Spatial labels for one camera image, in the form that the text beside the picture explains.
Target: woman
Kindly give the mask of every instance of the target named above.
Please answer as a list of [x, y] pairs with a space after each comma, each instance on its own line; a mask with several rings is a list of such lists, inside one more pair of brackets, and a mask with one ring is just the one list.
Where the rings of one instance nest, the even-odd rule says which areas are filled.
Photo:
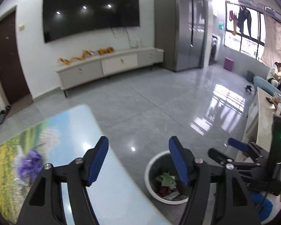
[[278, 90], [281, 88], [281, 63], [275, 62], [268, 72], [266, 80], [275, 86]]

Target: refrigerator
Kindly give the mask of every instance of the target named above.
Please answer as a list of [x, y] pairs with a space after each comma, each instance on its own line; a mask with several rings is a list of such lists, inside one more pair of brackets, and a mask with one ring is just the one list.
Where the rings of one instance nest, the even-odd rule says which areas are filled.
[[172, 71], [202, 67], [203, 0], [154, 0], [155, 47], [164, 50], [163, 67]]

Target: wall-mounted flat screen tv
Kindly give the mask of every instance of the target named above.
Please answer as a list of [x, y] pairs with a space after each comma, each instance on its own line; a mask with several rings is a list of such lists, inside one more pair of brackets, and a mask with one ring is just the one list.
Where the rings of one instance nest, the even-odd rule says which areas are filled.
[[103, 28], [140, 26], [139, 0], [44, 0], [44, 41]]

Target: brown door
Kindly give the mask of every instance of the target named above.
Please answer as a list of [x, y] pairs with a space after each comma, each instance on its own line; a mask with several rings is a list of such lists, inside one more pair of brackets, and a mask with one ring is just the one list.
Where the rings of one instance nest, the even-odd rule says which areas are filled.
[[9, 104], [30, 94], [16, 41], [16, 13], [0, 21], [0, 81]]

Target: beige curtain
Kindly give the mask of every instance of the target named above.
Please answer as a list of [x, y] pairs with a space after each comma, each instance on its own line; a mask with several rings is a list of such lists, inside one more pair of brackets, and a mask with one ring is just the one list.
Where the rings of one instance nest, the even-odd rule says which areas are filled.
[[275, 62], [281, 63], [281, 23], [272, 17], [265, 16], [265, 46], [261, 60], [272, 67]]

